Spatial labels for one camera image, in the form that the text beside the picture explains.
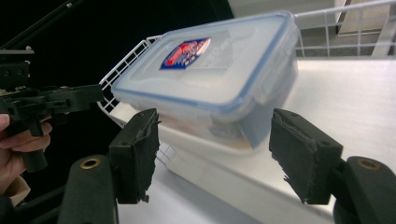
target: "hand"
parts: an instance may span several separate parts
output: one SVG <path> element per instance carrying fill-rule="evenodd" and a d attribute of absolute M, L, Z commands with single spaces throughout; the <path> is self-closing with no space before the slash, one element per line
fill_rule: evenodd
<path fill-rule="evenodd" d="M 10 123 L 9 115 L 0 114 L 0 195 L 26 170 L 21 152 L 45 149 L 50 144 L 52 126 L 45 122 L 47 119 L 50 116 L 41 120 L 43 136 L 32 136 L 29 130 L 8 136 L 6 128 Z"/>

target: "white wall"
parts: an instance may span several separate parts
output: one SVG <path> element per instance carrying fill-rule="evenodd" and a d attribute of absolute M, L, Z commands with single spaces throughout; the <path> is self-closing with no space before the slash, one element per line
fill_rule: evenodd
<path fill-rule="evenodd" d="M 334 0 L 335 7 L 343 7 L 346 4 L 347 0 Z M 335 20 L 338 21 L 340 19 L 341 12 L 335 15 Z"/>
<path fill-rule="evenodd" d="M 229 0 L 234 16 L 243 17 L 275 10 L 288 10 L 291 13 L 320 10 L 335 7 L 345 0 Z M 314 27 L 314 21 L 302 21 L 302 27 Z"/>

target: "finger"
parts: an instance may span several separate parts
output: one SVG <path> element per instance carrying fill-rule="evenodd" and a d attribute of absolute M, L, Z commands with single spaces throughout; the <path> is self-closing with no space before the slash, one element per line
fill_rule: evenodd
<path fill-rule="evenodd" d="M 42 122 L 44 122 L 48 119 L 51 119 L 51 118 L 52 118 L 52 116 L 50 114 L 40 116 L 40 122 L 42 123 Z"/>
<path fill-rule="evenodd" d="M 47 134 L 26 144 L 13 147 L 11 150 L 19 151 L 19 152 L 31 152 L 39 149 L 45 149 L 49 145 L 50 145 L 50 135 Z"/>
<path fill-rule="evenodd" d="M 11 151 L 8 148 L 0 148 L 0 169 L 5 166 L 11 158 Z"/>
<path fill-rule="evenodd" d="M 48 135 L 52 131 L 52 125 L 47 122 L 41 124 L 41 129 L 43 130 L 43 135 Z M 22 133 L 12 135 L 0 141 L 0 147 L 11 148 L 24 145 L 28 142 L 34 141 L 41 138 L 41 136 L 32 136 L 29 130 Z"/>
<path fill-rule="evenodd" d="M 9 185 L 18 175 L 26 170 L 20 153 L 13 153 L 8 163 L 1 168 L 2 184 Z"/>
<path fill-rule="evenodd" d="M 9 125 L 9 115 L 0 114 L 0 132 L 3 131 Z"/>

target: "screw hole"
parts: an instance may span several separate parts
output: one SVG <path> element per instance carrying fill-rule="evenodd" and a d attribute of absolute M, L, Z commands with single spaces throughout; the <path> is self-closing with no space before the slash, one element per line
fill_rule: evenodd
<path fill-rule="evenodd" d="M 80 167 L 84 170 L 90 170 L 100 164 L 100 160 L 93 158 L 93 159 L 87 159 L 83 161 L 80 165 Z"/>
<path fill-rule="evenodd" d="M 359 159 L 358 164 L 368 170 L 379 171 L 381 169 L 381 165 L 378 162 L 367 159 Z"/>

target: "container lid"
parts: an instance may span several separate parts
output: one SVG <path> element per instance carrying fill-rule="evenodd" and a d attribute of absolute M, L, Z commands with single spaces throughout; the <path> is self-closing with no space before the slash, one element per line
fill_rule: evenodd
<path fill-rule="evenodd" d="M 251 97 L 257 76 L 271 75 L 262 68 L 292 25 L 292 14 L 279 11 L 168 32 L 123 72 L 112 92 L 129 103 L 144 97 L 226 113 Z"/>

